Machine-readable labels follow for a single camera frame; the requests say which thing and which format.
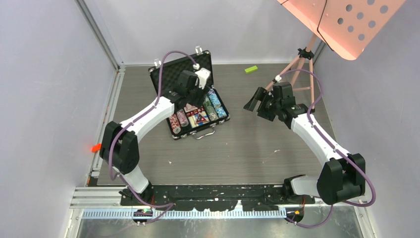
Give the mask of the red playing card box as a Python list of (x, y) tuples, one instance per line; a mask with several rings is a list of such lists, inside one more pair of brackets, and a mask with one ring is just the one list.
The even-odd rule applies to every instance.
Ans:
[(184, 107), (185, 113), (193, 112), (194, 110), (197, 110), (197, 109), (198, 109), (197, 107), (192, 106), (190, 104), (186, 104), (186, 106)]

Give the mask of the purple white chip roll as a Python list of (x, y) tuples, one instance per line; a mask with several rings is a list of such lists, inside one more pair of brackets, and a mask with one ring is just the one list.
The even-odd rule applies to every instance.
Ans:
[(178, 118), (178, 121), (181, 125), (181, 127), (186, 127), (189, 125), (189, 120), (184, 112), (183, 109), (180, 109), (179, 111), (176, 112), (176, 116)]

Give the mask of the black poker set case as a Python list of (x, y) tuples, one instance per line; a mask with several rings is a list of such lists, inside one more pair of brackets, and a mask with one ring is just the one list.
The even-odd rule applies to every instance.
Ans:
[(175, 102), (166, 121), (177, 140), (215, 128), (230, 120), (230, 114), (214, 86), (211, 53), (196, 47), (196, 53), (170, 62), (155, 61), (148, 69), (156, 92)]

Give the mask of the red white chip roll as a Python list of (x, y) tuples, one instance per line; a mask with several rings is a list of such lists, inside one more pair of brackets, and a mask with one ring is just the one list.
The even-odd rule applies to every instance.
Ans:
[(180, 133), (181, 132), (181, 125), (180, 125), (180, 122), (178, 120), (177, 115), (176, 114), (173, 114), (168, 119), (169, 119), (169, 122), (170, 122), (170, 126), (171, 126), (171, 129), (172, 129), (172, 132), (174, 134)]

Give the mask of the green chip stack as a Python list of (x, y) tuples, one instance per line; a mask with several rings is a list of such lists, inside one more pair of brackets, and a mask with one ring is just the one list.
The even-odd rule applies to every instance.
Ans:
[(216, 113), (216, 111), (214, 109), (212, 109), (212, 108), (207, 109), (206, 112), (208, 114), (208, 117), (209, 117), (210, 121), (216, 121), (216, 120), (219, 119), (218, 114)]

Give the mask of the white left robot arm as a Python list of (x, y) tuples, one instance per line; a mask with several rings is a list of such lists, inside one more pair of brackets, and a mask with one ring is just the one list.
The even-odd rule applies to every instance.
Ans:
[(200, 107), (211, 87), (210, 76), (211, 71), (203, 67), (195, 72), (184, 70), (148, 107), (120, 123), (111, 121), (106, 125), (99, 156), (132, 188), (138, 204), (147, 205), (152, 198), (150, 182), (138, 165), (140, 141), (186, 105)]

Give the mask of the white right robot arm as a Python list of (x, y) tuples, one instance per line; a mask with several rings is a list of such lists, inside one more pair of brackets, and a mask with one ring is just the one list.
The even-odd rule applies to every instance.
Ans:
[(322, 170), (316, 178), (298, 175), (284, 180), (282, 196), (296, 203), (303, 195), (320, 198), (332, 205), (364, 195), (366, 162), (361, 154), (351, 154), (336, 143), (317, 123), (305, 104), (297, 104), (290, 83), (275, 83), (268, 91), (259, 87), (244, 106), (269, 121), (278, 118), (300, 136), (314, 153)]

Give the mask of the green chip row in case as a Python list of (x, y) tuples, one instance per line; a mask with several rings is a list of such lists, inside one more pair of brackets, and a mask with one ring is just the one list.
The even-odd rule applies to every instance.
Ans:
[(206, 111), (211, 111), (211, 110), (213, 110), (214, 109), (214, 107), (213, 107), (213, 105), (212, 105), (212, 103), (211, 103), (211, 100), (209, 99), (209, 97), (208, 96), (206, 96), (205, 97), (205, 99), (204, 99), (204, 102), (203, 102), (203, 108), (206, 110)]

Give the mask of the card deck in case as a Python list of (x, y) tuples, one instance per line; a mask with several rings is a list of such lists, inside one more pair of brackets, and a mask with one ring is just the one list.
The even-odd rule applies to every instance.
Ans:
[(210, 122), (206, 112), (191, 112), (187, 114), (191, 128), (199, 127)]

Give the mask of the blue chip row in case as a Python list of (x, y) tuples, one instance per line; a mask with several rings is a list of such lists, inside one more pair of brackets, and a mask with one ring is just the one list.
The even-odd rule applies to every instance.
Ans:
[(221, 103), (221, 101), (220, 101), (219, 97), (217, 96), (214, 89), (210, 89), (208, 91), (208, 98), (209, 98), (210, 102), (212, 103), (212, 106), (215, 109), (215, 112), (216, 112), (216, 114), (218, 115), (219, 118), (228, 117), (228, 114), (225, 111), (225, 109), (223, 108), (222, 103)]

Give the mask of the green block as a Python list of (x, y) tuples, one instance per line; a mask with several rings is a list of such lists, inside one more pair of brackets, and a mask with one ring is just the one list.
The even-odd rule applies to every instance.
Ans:
[(256, 65), (244, 69), (246, 74), (255, 72), (256, 70), (258, 70), (258, 67)]

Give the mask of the pink perforated panel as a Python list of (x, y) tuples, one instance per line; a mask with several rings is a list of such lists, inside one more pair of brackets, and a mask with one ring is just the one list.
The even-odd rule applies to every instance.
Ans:
[(333, 51), (356, 60), (404, 0), (281, 0)]

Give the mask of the orange clip on rail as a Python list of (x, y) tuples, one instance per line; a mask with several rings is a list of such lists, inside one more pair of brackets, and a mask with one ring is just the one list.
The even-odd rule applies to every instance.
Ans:
[(100, 149), (101, 149), (101, 144), (100, 143), (98, 143), (98, 144), (96, 144), (96, 145), (94, 145), (94, 146), (92, 146), (92, 148), (91, 148), (91, 152), (92, 153), (97, 153), (97, 152), (99, 152), (100, 151)]

